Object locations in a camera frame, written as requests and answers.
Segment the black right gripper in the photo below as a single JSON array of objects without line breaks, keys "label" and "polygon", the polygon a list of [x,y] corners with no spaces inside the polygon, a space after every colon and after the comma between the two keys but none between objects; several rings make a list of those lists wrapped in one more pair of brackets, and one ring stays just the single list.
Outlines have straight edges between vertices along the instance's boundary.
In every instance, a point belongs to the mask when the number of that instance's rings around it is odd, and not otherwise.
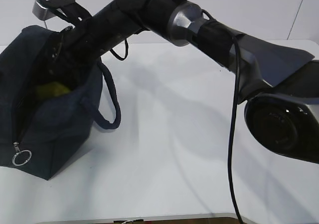
[{"label": "black right gripper", "polygon": [[64,35],[62,50],[56,62],[56,74],[86,70],[109,51],[117,59],[125,60],[129,36],[128,16],[93,16],[81,22]]}]

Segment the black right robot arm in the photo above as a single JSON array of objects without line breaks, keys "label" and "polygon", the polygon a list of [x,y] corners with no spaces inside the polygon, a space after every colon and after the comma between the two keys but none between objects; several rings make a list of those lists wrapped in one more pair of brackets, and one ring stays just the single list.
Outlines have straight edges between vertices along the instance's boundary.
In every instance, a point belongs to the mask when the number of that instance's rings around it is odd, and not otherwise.
[{"label": "black right robot arm", "polygon": [[87,62],[131,35],[152,31],[175,46],[193,45],[236,75],[252,136],[289,158],[319,161],[319,61],[230,28],[188,0],[113,0],[66,33],[67,56]]}]

